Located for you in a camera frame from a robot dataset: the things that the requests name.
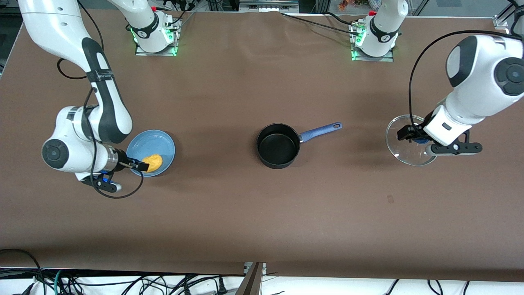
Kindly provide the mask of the yellow potato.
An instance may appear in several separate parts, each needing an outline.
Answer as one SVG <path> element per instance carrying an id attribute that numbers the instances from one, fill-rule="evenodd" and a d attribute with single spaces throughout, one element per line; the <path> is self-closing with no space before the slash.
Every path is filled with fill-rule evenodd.
<path id="1" fill-rule="evenodd" d="M 153 155 L 144 157 L 141 161 L 149 165 L 146 172 L 155 172 L 163 164 L 163 158 L 159 154 L 153 154 Z"/>

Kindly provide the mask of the glass lid with blue knob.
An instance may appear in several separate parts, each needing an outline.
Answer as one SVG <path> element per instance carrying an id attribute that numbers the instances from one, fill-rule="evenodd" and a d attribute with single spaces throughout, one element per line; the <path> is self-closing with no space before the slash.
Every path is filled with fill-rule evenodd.
<path id="1" fill-rule="evenodd" d="M 430 152 L 431 141 L 425 139 L 399 140 L 398 131 L 410 125 L 408 114 L 397 116 L 386 128 L 385 140 L 391 154 L 400 162 L 410 166 L 426 166 L 436 160 L 437 156 Z"/>

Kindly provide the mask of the blue round plate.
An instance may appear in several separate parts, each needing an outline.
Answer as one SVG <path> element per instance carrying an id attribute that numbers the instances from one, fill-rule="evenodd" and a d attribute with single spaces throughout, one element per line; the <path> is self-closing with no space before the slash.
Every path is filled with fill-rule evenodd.
<path id="1" fill-rule="evenodd" d="M 150 129 L 139 133 L 127 146 L 126 154 L 129 158 L 142 160 L 158 154 L 162 157 L 162 164 L 157 170 L 143 172 L 144 177 L 159 176 L 167 171 L 176 155 L 176 146 L 172 137 L 159 129 Z"/>

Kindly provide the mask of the aluminium corner extrusion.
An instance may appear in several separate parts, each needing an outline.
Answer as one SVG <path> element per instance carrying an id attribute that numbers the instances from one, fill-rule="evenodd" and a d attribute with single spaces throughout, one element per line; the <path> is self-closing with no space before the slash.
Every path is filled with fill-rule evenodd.
<path id="1" fill-rule="evenodd" d="M 515 11 L 524 5 L 524 0 L 507 0 L 509 4 L 492 18 L 496 30 L 509 29 L 514 21 Z"/>

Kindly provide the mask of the brown table cover sheet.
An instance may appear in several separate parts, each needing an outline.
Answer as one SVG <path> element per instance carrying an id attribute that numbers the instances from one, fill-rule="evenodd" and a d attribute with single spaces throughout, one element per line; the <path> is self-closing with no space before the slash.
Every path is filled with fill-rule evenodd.
<path id="1" fill-rule="evenodd" d="M 176 157 L 133 196 L 113 200 L 41 156 L 58 112 L 87 80 L 21 28 L 0 78 L 0 249 L 45 268 L 524 282 L 524 100 L 475 125 L 474 156 L 398 161 L 385 130 L 408 112 L 418 54 L 488 18 L 407 18 L 394 62 L 351 59 L 334 32 L 269 13 L 196 13 L 178 56 L 135 56 L 119 11 L 93 10 L 133 118 L 161 129 Z M 262 164 L 264 127 L 332 123 L 284 169 Z"/>

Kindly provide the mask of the aluminium table leg profile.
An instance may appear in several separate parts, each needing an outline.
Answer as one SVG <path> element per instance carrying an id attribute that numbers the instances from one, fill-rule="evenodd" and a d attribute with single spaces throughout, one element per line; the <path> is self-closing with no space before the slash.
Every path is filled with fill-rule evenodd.
<path id="1" fill-rule="evenodd" d="M 235 295 L 260 295 L 262 279 L 267 274 L 266 263 L 244 263 L 244 273 Z"/>

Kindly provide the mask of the grey equipment box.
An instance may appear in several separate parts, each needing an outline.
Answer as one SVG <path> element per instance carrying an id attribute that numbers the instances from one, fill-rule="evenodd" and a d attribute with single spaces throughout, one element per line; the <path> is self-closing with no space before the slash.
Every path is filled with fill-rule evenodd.
<path id="1" fill-rule="evenodd" d="M 300 13 L 299 0 L 238 0 L 239 12 Z"/>

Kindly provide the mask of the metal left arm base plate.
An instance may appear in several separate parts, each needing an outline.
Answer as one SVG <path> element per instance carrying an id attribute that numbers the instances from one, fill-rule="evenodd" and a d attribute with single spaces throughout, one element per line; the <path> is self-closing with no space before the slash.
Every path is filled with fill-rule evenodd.
<path id="1" fill-rule="evenodd" d="M 368 54 L 366 54 L 360 47 L 362 42 L 364 41 L 367 32 L 365 30 L 365 23 L 364 22 L 351 22 L 348 25 L 350 32 L 355 32 L 357 35 L 351 35 L 350 36 L 350 43 L 351 43 L 351 58 L 353 61 L 373 61 L 373 62 L 393 62 L 393 50 L 389 49 L 387 54 L 381 57 L 373 57 Z"/>

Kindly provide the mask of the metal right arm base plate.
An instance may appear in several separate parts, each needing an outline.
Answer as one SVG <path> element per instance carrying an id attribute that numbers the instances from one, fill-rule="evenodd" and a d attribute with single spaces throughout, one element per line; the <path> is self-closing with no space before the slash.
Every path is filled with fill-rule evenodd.
<path id="1" fill-rule="evenodd" d="M 169 26 L 163 33 L 164 39 L 167 40 L 166 47 L 159 52 L 146 52 L 138 41 L 134 39 L 136 43 L 135 56 L 159 56 L 159 57 L 174 57 L 178 54 L 178 42 L 180 39 L 180 33 L 182 28 L 182 19 L 176 18 L 175 21 L 167 22 Z"/>

